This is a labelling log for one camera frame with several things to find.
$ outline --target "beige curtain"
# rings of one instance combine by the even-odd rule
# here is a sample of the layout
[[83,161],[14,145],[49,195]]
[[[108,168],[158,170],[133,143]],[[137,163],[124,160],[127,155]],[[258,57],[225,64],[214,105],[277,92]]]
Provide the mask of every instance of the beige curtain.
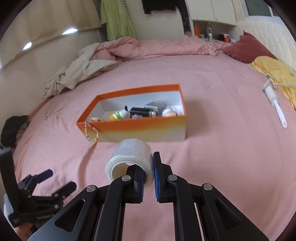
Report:
[[93,0],[32,0],[14,19],[0,41],[0,66],[28,43],[46,42],[69,28],[101,27]]

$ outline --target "wall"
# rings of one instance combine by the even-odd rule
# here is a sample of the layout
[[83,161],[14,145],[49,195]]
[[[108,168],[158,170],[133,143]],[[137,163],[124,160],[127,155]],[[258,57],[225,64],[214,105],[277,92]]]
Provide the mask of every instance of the wall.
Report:
[[[95,42],[101,42],[98,30],[70,34],[28,51],[0,70],[0,132],[10,116],[28,115],[42,101],[50,77],[62,65],[68,67],[80,49]],[[0,180],[1,208],[3,193]]]
[[241,0],[232,0],[232,4],[233,4],[235,18],[237,19],[237,21],[244,20],[244,11],[242,8]]

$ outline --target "black metal bracket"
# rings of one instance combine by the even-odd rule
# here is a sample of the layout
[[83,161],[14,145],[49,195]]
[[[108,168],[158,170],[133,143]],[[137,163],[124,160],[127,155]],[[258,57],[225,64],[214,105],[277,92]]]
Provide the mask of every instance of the black metal bracket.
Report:
[[36,185],[51,177],[53,172],[48,169],[39,175],[28,175],[17,184],[10,148],[0,152],[0,172],[8,219],[13,227],[24,222],[48,221],[63,208],[63,200],[76,190],[76,183],[69,182],[51,196],[33,196]]
[[108,186],[89,185],[29,241],[121,241],[125,205],[143,201],[144,180],[144,170],[132,165]]
[[174,175],[153,155],[159,203],[173,202],[176,241],[268,241],[268,238],[213,185],[197,186]]

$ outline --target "small bottle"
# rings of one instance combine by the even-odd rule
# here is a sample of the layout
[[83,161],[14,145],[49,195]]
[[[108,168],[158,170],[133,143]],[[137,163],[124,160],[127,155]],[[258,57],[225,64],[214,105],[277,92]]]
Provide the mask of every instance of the small bottle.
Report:
[[211,23],[209,22],[208,25],[207,25],[207,34],[208,34],[208,37],[210,38],[209,34],[213,34],[212,33],[212,25]]
[[195,36],[200,38],[200,29],[197,25],[194,25],[194,34],[195,34]]
[[212,40],[213,40],[213,35],[209,34],[209,41],[212,42]]

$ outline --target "tape roll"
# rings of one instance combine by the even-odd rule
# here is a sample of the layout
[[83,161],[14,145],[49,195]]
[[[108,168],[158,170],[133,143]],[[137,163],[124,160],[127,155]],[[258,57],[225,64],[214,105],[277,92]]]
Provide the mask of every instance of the tape roll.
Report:
[[105,173],[109,181],[126,174],[128,164],[136,164],[146,173],[144,187],[149,187],[154,180],[153,157],[150,146],[139,139],[126,139],[118,144],[106,165]]

